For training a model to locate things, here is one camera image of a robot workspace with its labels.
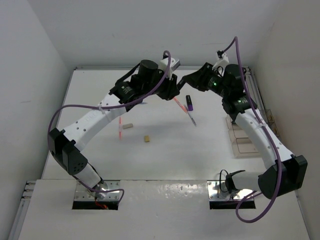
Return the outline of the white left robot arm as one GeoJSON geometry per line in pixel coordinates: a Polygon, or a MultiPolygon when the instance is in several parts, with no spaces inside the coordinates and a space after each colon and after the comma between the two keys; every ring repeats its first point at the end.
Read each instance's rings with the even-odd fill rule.
{"type": "Polygon", "coordinates": [[[109,193],[97,170],[82,154],[82,150],[104,127],[130,111],[151,95],[171,100],[179,94],[177,58],[164,56],[159,63],[143,59],[119,78],[108,94],[89,112],[62,130],[48,128],[48,149],[55,161],[90,192],[109,193]]]}

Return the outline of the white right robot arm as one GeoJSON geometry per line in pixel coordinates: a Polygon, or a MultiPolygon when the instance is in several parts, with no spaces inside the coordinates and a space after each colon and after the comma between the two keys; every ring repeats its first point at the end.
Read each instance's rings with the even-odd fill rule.
{"type": "Polygon", "coordinates": [[[248,136],[264,162],[265,172],[238,170],[226,175],[224,190],[229,193],[250,189],[266,198],[282,196],[302,187],[308,162],[287,149],[264,121],[256,103],[244,89],[243,70],[228,64],[219,73],[210,63],[185,75],[179,84],[201,92],[212,91],[222,100],[224,111],[248,136]]]}

